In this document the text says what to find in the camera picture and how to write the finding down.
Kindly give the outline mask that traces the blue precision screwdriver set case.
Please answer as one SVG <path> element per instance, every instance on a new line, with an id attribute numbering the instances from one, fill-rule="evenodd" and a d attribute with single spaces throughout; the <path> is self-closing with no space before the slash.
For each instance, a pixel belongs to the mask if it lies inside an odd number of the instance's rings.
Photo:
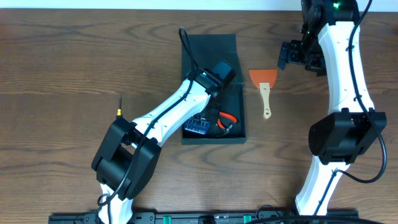
<path id="1" fill-rule="evenodd" d="M 186 120 L 186 122 L 183 125 L 184 130 L 202 135 L 205 135 L 208 132 L 209 127 L 210 127 L 209 122 L 203 120 L 197 120 L 194 118 Z"/>

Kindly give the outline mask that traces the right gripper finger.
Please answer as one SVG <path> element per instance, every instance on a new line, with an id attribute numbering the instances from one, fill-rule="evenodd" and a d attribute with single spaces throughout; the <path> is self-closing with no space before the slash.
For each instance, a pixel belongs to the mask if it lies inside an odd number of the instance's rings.
<path id="1" fill-rule="evenodd" d="M 280 48 L 277 66 L 279 69 L 284 70 L 289 63 L 289 49 L 290 42 L 283 42 Z"/>
<path id="2" fill-rule="evenodd" d="M 326 64 L 324 60 L 312 60 L 306 65 L 306 70 L 315 72 L 318 77 L 326 76 Z"/>

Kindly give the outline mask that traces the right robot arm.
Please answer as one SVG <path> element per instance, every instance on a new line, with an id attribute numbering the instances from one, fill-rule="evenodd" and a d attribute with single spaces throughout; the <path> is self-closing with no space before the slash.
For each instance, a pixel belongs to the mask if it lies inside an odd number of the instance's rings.
<path id="1" fill-rule="evenodd" d="M 328 114 L 313 124 L 308 146 L 313 155 L 301 191 L 295 197 L 299 215 L 325 216 L 328 202 L 342 175 L 359 183 L 381 178 L 386 164 L 382 130 L 386 114 L 377 112 L 368 92 L 359 48 L 359 25 L 366 13 L 356 1 L 302 0 L 301 40 L 283 42 L 277 66 L 289 63 L 326 75 L 329 87 Z M 363 180 L 348 173 L 358 156 L 378 140 L 382 165 L 372 179 Z"/>

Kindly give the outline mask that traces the red handled pliers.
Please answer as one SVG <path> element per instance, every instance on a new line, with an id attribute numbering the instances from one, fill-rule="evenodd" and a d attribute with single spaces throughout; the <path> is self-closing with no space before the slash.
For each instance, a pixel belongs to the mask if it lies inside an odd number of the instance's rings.
<path id="1" fill-rule="evenodd" d="M 221 122 L 221 118 L 227 118 L 228 120 L 232 121 L 232 124 L 239 123 L 239 119 L 237 117 L 235 117 L 235 115 L 232 115 L 232 114 L 224 112 L 224 111 L 220 111 L 216 125 L 217 125 L 217 127 L 221 128 L 221 129 L 227 129 L 227 127 Z"/>

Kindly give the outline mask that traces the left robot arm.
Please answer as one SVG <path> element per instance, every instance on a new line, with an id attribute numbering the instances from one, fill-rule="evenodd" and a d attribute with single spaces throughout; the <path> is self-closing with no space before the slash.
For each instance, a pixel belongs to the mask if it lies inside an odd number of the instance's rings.
<path id="1" fill-rule="evenodd" d="M 91 163 L 101 184 L 97 223 L 127 223 L 134 198 L 148 184 L 166 140 L 202 112 L 235 77 L 221 60 L 211 70 L 191 70 L 179 89 L 149 113 L 128 121 L 121 113 L 108 128 Z"/>

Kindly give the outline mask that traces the small claw hammer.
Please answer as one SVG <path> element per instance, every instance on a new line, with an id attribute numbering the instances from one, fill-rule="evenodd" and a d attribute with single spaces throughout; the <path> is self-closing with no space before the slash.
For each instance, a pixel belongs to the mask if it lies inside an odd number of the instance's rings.
<path id="1" fill-rule="evenodd" d="M 230 123 L 227 127 L 220 126 L 219 124 L 217 124 L 217 126 L 222 131 L 221 134 L 216 136 L 217 138 L 222 138 L 224 136 L 227 136 L 231 132 L 231 130 L 234 128 L 234 124 L 233 123 Z"/>

